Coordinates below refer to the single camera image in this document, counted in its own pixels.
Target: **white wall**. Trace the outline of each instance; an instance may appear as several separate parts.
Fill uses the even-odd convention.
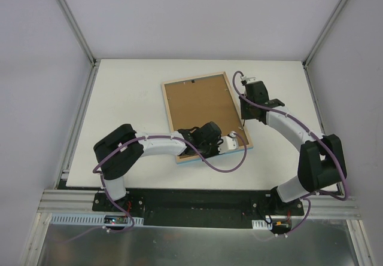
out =
[[[383,0],[351,0],[309,66],[327,132],[344,146],[377,265],[383,265]]]
[[[338,0],[67,0],[110,59],[303,60]]]
[[[0,264],[17,265],[90,64],[55,0],[0,0]]]

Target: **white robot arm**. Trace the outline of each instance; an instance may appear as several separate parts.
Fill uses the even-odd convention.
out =
[[[221,136],[220,128],[213,122],[207,123],[201,128],[180,129],[165,134],[136,132],[130,124],[123,124],[95,145],[93,149],[97,160],[102,161],[122,144],[139,137],[147,137],[147,139],[137,140],[122,148],[101,167],[105,187],[113,200],[118,200],[126,195],[123,175],[141,157],[160,154],[195,155],[194,149],[185,141],[192,144],[204,158],[224,154],[238,148],[237,138],[230,134]]]

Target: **black metal base plate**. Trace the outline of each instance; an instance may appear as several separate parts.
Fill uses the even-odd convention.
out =
[[[252,228],[252,220],[265,215],[303,216],[300,201],[285,209],[270,208],[270,191],[192,190],[192,189],[127,189],[124,198],[116,201],[130,214],[144,218],[144,225],[166,227]],[[93,201],[93,211],[119,212],[105,193]]]

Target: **red wire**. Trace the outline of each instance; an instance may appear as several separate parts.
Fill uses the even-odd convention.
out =
[[[130,208],[132,208],[132,203],[130,201],[127,202],[127,212],[130,213]]]

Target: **purple cable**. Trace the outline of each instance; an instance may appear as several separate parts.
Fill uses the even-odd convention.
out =
[[[310,210],[311,210],[311,201],[310,201],[310,199],[307,199],[307,198],[303,198],[302,200],[306,200],[309,203],[309,206],[307,207],[306,215],[305,215],[305,217],[303,217],[303,219],[293,229],[291,229],[288,232],[288,234],[293,233],[294,231],[296,231],[306,221],[307,217],[309,217]]]
[[[198,151],[198,149],[196,149],[196,147],[194,145],[192,145],[190,142],[188,142],[187,140],[185,139],[182,139],[180,137],[172,137],[172,136],[165,136],[165,135],[158,135],[158,136],[148,136],[148,137],[145,137],[145,136],[140,136],[140,137],[136,137],[135,139],[131,139],[127,142],[125,142],[124,144],[120,145],[118,148],[116,148],[115,150],[113,150],[110,154],[108,154],[102,161],[99,162],[99,164],[93,169],[93,173],[102,173],[102,171],[98,170],[102,165],[104,165],[104,163],[106,163],[113,155],[115,155],[116,153],[118,153],[121,149],[123,149],[124,147],[130,145],[131,143],[134,143],[134,142],[137,142],[139,140],[146,140],[146,139],[173,139],[173,140],[178,140],[180,142],[184,142],[186,143],[188,146],[190,146],[195,152],[196,154],[202,159],[202,161],[204,163],[206,163],[210,168],[214,169],[216,172],[222,172],[222,173],[229,173],[229,172],[233,172],[235,170],[237,170],[241,165],[242,163],[244,163],[245,159],[246,159],[246,155],[247,155],[247,147],[246,147],[246,142],[244,140],[244,138],[235,133],[235,136],[239,137],[239,139],[242,141],[242,143],[244,144],[244,156],[242,157],[242,160],[241,162],[234,168],[232,169],[228,169],[228,170],[223,170],[223,169],[218,169],[214,166],[212,166],[207,160],[206,158],[203,157],[203,155]]]
[[[222,170],[222,169],[218,169],[216,167],[214,167],[213,165],[211,165],[203,156],[202,154],[198,151],[198,149],[196,149],[196,147],[194,145],[192,145],[190,142],[188,142],[187,140],[185,139],[182,139],[180,137],[172,137],[172,136],[165,136],[165,135],[158,135],[158,136],[148,136],[148,137],[145,137],[145,136],[140,136],[140,137],[136,137],[135,139],[131,139],[127,142],[125,142],[124,144],[122,144],[121,146],[119,146],[118,148],[116,148],[115,150],[113,150],[110,154],[108,154],[102,161],[99,162],[99,164],[93,169],[93,173],[98,173],[101,175],[101,184],[104,188],[104,191],[105,191],[105,195],[108,197],[109,201],[116,207],[118,208],[119,210],[121,210],[123,213],[125,213],[125,215],[127,217],[129,217],[129,219],[132,221],[132,225],[129,226],[129,227],[125,227],[124,229],[122,230],[110,230],[110,232],[112,233],[117,233],[117,232],[125,232],[125,231],[128,231],[130,229],[133,228],[134,226],[134,219],[133,217],[130,215],[130,213],[128,211],[126,211],[124,208],[120,207],[116,202],[113,201],[113,199],[110,197],[107,189],[106,189],[106,186],[105,186],[105,182],[104,182],[104,177],[102,175],[102,171],[98,170],[102,165],[104,165],[104,163],[106,163],[113,155],[115,155],[116,153],[118,153],[121,149],[123,149],[124,147],[130,145],[131,143],[134,143],[134,142],[137,142],[139,140],[146,140],[146,139],[174,139],[174,140],[179,140],[180,142],[184,142],[186,143],[188,146],[190,146],[196,153],[198,156],[200,156],[200,158],[202,159],[202,161],[204,163],[206,163],[210,168],[214,169],[215,171],[217,172],[222,172],[222,173],[229,173],[229,172],[233,172],[235,170],[237,170],[241,165],[242,163],[244,163],[245,159],[246,159],[246,155],[247,155],[247,147],[246,147],[246,142],[244,140],[244,138],[235,133],[235,136],[239,137],[239,139],[242,141],[242,143],[244,144],[244,156],[242,157],[242,160],[241,162],[234,168],[232,169],[229,169],[229,170]]]
[[[290,118],[291,120],[296,122],[298,125],[300,125],[306,132],[308,132],[309,135],[312,138],[314,138],[324,148],[324,150],[329,154],[331,159],[334,161],[335,167],[338,170],[339,176],[341,177],[341,181],[342,181],[342,184],[344,187],[344,197],[339,197],[339,196],[337,196],[331,192],[325,191],[325,190],[319,190],[319,192],[322,194],[329,195],[329,196],[336,198],[338,200],[346,201],[348,199],[348,194],[349,194],[348,185],[346,183],[346,179],[345,179],[345,176],[343,174],[341,165],[339,164],[338,159],[335,157],[334,153],[329,149],[329,147],[327,145],[325,145],[320,140],[320,138],[318,138],[318,136],[315,133],[311,132],[310,129],[304,123],[302,123],[300,120],[298,120],[296,117],[294,117],[290,114],[287,114],[286,112],[280,111],[278,109],[268,108],[267,106],[258,105],[256,103],[253,103],[252,101],[248,100],[244,95],[241,94],[241,92],[238,90],[237,86],[235,85],[235,78],[237,77],[238,74],[241,74],[241,76],[244,76],[244,74],[241,71],[236,71],[234,73],[234,76],[233,76],[233,87],[234,87],[234,90],[239,95],[239,97],[241,97],[241,99],[243,99],[245,102],[249,103],[250,105],[255,106],[256,108],[264,109],[266,111],[276,112],[278,114],[281,114],[281,115],[284,115],[284,116]],[[305,198],[305,197],[310,196],[310,195],[311,194],[304,195],[302,198]]]

